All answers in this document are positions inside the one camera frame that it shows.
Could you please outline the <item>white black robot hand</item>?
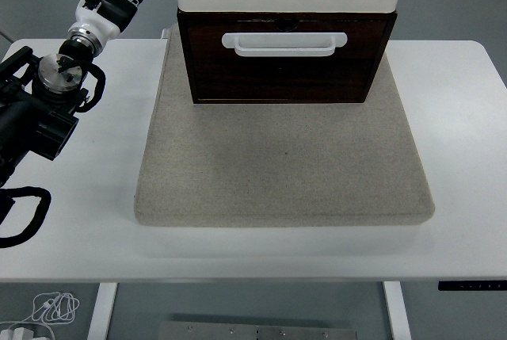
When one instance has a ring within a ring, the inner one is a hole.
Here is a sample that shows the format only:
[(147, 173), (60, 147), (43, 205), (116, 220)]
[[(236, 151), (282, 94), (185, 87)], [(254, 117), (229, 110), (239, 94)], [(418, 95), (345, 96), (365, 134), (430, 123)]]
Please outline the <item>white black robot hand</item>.
[(97, 56), (130, 25), (143, 1), (80, 0), (67, 39), (85, 45)]

